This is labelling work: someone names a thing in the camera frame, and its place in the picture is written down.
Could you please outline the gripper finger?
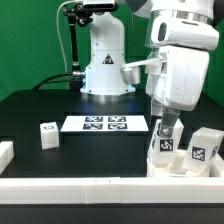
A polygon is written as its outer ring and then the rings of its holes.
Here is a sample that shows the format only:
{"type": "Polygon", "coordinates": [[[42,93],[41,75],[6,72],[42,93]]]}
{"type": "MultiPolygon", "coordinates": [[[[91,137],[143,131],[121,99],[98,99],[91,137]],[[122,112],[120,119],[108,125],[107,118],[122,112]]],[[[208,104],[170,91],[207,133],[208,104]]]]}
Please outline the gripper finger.
{"type": "Polygon", "coordinates": [[[177,119],[180,116],[178,109],[164,107],[161,123],[159,126],[159,136],[162,138],[171,138],[177,119]]]}

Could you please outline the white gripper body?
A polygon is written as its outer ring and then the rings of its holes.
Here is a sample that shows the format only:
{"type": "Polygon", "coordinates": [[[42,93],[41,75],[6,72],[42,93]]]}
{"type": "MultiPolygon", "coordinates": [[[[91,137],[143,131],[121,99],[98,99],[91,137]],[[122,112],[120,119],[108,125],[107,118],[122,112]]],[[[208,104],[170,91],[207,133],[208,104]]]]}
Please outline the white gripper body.
{"type": "Polygon", "coordinates": [[[163,106],[192,111],[196,106],[209,64],[209,52],[215,50],[219,33],[203,22],[158,16],[150,35],[158,51],[146,60],[123,64],[125,84],[140,82],[139,67],[148,74],[146,93],[163,106]]]}

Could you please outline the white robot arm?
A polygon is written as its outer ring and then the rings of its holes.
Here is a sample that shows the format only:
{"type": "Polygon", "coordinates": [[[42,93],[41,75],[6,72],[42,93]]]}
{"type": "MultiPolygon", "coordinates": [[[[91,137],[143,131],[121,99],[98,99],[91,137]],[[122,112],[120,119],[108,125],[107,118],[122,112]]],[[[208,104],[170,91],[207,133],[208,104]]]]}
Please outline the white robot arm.
{"type": "Polygon", "coordinates": [[[171,137],[179,112],[195,108],[219,42],[224,0],[84,0],[91,58],[81,91],[96,97],[134,90],[140,68],[159,104],[159,135],[171,137]]]}

